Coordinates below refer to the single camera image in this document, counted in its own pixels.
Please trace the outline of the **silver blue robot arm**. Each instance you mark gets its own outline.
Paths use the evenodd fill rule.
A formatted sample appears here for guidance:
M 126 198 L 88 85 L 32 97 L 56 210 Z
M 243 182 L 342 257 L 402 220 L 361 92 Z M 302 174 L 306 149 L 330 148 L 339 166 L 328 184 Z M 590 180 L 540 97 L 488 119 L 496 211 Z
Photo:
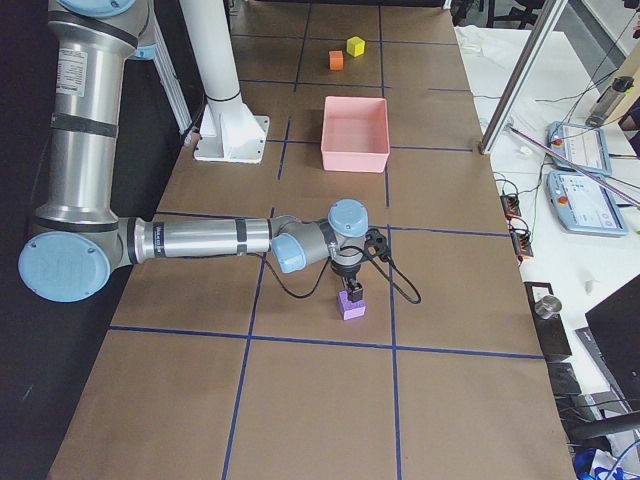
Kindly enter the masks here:
M 124 67 L 156 40 L 154 5 L 53 1 L 48 24 L 59 41 L 49 194 L 18 260 L 30 290 L 75 302 L 98 292 L 114 270 L 150 259 L 271 252 L 274 273 L 322 262 L 352 301 L 361 299 L 356 276 L 373 233 L 358 201 L 337 201 L 325 218 L 306 223 L 290 215 L 186 222 L 116 216 L 111 191 Z

